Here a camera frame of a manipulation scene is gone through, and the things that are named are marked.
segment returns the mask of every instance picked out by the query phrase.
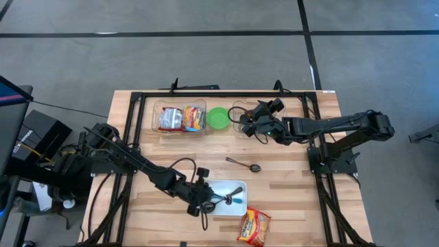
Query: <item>wooden table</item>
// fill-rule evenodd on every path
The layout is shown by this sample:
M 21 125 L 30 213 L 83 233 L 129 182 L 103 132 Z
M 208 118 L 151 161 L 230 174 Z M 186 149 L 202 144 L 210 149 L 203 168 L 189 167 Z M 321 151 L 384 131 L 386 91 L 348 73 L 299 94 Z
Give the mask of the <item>wooden table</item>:
M 119 129 L 121 136 L 125 127 L 131 91 L 115 91 L 108 123 Z M 340 110 L 334 92 L 317 91 L 322 118 L 338 117 Z M 141 153 L 151 162 L 169 166 L 182 157 L 195 159 L 198 167 L 210 169 L 209 179 L 243 180 L 248 187 L 248 206 L 272 216 L 266 246 L 326 246 L 322 216 L 314 175 L 309 171 L 306 149 L 308 145 L 293 143 L 279 145 L 269 140 L 267 145 L 254 138 L 242 139 L 230 125 L 225 130 L 206 129 L 204 136 L 167 136 L 152 130 L 152 109 L 157 100 L 166 102 L 190 102 L 193 98 L 147 98 L 141 129 Z M 253 102 L 255 98 L 212 97 L 203 98 L 210 110 L 216 106 L 230 108 L 233 102 Z M 272 98 L 260 98 L 269 101 Z M 286 115 L 303 117 L 300 100 L 282 98 Z M 131 135 L 134 134 L 137 108 Z M 344 133 L 334 135 L 342 138 Z M 225 161 L 226 157 L 245 163 L 257 163 L 259 173 Z M 190 177 L 192 165 L 182 162 L 175 168 Z M 87 232 L 88 212 L 91 199 L 104 175 L 94 178 L 83 227 Z M 114 176 L 102 187 L 93 209 L 92 227 L 95 229 L 107 214 Z M 358 184 L 347 175 L 335 175 L 338 198 L 342 213 L 353 228 L 366 241 L 372 241 L 366 213 Z M 209 229 L 202 230 L 201 219 L 186 214 L 187 203 L 170 198 L 154 188 L 145 174 L 136 174 L 132 184 L 130 206 L 126 222 L 124 246 L 178 246 L 181 241 L 188 246 L 246 246 L 236 238 L 241 217 L 209 216 Z M 331 215 L 334 240 L 337 241 L 336 225 Z M 113 225 L 111 240 L 115 241 L 117 230 Z

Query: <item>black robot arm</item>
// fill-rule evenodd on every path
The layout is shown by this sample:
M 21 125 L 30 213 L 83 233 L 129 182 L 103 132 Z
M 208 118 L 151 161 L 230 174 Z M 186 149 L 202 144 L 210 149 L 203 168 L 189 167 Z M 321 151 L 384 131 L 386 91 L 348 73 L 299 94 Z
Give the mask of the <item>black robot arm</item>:
M 198 217 L 199 207 L 203 202 L 208 202 L 213 196 L 213 190 L 204 178 L 209 176 L 209 170 L 198 168 L 198 180 L 194 183 L 194 174 L 190 182 L 186 181 L 186 176 L 172 167 L 161 167 L 153 164 L 143 157 L 139 150 L 126 145 L 120 138 L 117 129 L 104 123 L 97 123 L 93 129 L 89 130 L 85 141 L 87 146 L 95 151 L 95 156 L 105 157 L 114 163 L 119 169 L 127 173 L 134 173 L 137 170 L 148 175 L 148 178 L 155 184 L 157 189 L 167 195 L 178 196 L 189 204 L 187 213 Z
M 280 99 L 259 102 L 255 109 L 245 110 L 238 123 L 242 125 L 241 130 L 248 137 L 255 133 L 266 134 L 283 145 L 290 145 L 293 142 L 307 143 L 320 134 L 356 130 L 338 144 L 341 152 L 365 141 L 388 140 L 394 134 L 388 116 L 373 110 L 321 120 L 304 117 L 282 117 L 282 120 L 279 120 L 274 117 L 273 114 L 283 108 L 284 105 Z

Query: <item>food package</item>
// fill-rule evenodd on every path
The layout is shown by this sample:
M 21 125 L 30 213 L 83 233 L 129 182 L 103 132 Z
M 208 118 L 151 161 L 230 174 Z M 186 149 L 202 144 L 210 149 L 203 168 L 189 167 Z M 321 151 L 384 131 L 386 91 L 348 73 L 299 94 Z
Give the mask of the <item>food package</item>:
M 241 232 L 237 240 L 253 246 L 263 246 L 271 217 L 250 207 L 242 218 Z
M 185 106 L 183 108 L 183 126 L 186 131 L 195 132 L 204 129 L 206 112 L 195 106 Z
M 160 114 L 160 126 L 158 127 L 158 130 L 182 132 L 184 130 L 182 121 L 183 114 L 180 109 L 165 107 Z

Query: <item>black box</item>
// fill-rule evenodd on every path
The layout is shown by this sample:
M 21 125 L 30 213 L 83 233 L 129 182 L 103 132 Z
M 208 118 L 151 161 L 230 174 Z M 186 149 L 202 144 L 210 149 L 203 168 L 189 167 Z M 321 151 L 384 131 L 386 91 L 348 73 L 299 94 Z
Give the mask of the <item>black box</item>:
M 23 121 L 17 139 L 38 153 L 45 154 L 47 158 L 52 158 L 70 133 L 71 129 L 57 119 L 33 110 Z M 21 145 L 18 140 L 12 156 L 26 161 L 29 165 L 37 163 L 40 157 Z

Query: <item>clear plastic container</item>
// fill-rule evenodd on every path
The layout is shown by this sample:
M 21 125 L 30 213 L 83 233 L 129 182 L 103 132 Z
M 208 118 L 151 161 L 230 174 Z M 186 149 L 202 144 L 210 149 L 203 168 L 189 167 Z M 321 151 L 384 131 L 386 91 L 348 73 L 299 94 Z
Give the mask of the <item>clear plastic container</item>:
M 247 109 L 247 110 L 253 110 L 258 105 L 259 105 L 259 102 L 257 100 L 248 101 L 248 102 L 243 102 L 243 101 L 237 100 L 237 101 L 233 102 L 233 106 L 239 106 L 239 107 L 242 107 L 242 108 Z M 282 117 L 285 117 L 286 112 L 287 112 L 287 107 L 284 107 L 280 112 L 274 113 L 273 116 L 277 117 L 279 120 L 282 120 Z M 235 121 L 239 121 L 239 118 L 241 117 L 242 114 L 244 114 L 243 110 L 235 108 L 230 113 L 230 117 Z M 235 137 L 237 137 L 239 139 L 249 139 L 246 136 L 246 134 L 244 134 L 242 132 L 243 126 L 244 125 L 240 124 L 240 123 L 233 123 L 233 128 L 235 129 Z
M 201 109 L 203 109 L 204 111 L 204 118 L 203 118 L 203 126 L 204 128 L 198 131 L 167 131 L 167 130 L 161 130 L 160 126 L 160 117 L 161 114 L 163 114 L 163 109 L 164 108 L 177 108 L 182 110 L 185 106 L 194 106 L 194 107 L 199 107 Z M 207 123 L 206 123 L 206 102 L 203 99 L 199 99 L 196 101 L 188 101 L 188 102 L 166 102 L 163 100 L 158 100 L 155 104 L 154 104 L 154 111 L 152 113 L 152 127 L 151 129 L 153 129 L 153 131 L 157 131 L 157 132 L 162 132 L 162 133 L 169 133 L 169 134 L 182 134 L 182 133 L 188 133 L 188 134 L 200 134 L 200 133 L 204 133 L 204 130 L 207 127 Z

